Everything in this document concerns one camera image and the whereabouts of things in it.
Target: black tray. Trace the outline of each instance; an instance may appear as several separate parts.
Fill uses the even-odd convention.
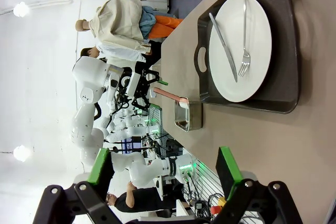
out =
[[[209,67],[208,47],[212,30],[209,12],[215,16],[226,0],[218,0],[198,19],[198,45],[194,63],[200,77],[202,102],[237,108],[287,114],[294,110],[300,95],[297,33],[290,0],[257,0],[264,8],[272,33],[272,55],[265,80],[259,90],[240,103],[224,99],[216,89]],[[198,66],[198,52],[204,47],[207,70]]]

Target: white shirt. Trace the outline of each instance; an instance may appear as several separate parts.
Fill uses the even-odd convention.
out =
[[[105,57],[109,60],[109,58],[114,57],[130,61],[146,62],[146,59],[137,50],[106,45],[99,40],[97,40],[96,48],[100,51],[98,58]]]

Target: man in black shirt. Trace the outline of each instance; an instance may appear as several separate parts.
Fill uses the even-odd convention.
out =
[[[121,212],[147,212],[161,209],[176,208],[176,200],[182,201],[184,207],[189,207],[185,202],[182,191],[172,191],[161,200],[155,187],[137,189],[131,182],[127,184],[127,191],[117,198],[113,194],[107,195],[109,206],[115,206]]]

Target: orange pants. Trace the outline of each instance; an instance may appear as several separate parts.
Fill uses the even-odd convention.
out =
[[[156,23],[148,35],[148,39],[164,38],[183,21],[179,18],[170,18],[165,16],[155,16]]]

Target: black t-shirt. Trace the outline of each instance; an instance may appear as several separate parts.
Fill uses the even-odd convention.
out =
[[[126,194],[127,193],[120,195],[114,204],[114,206],[121,212],[147,212],[176,207],[176,199],[174,197],[164,197],[164,200],[161,201],[159,193],[155,187],[133,190],[133,208],[127,206]]]

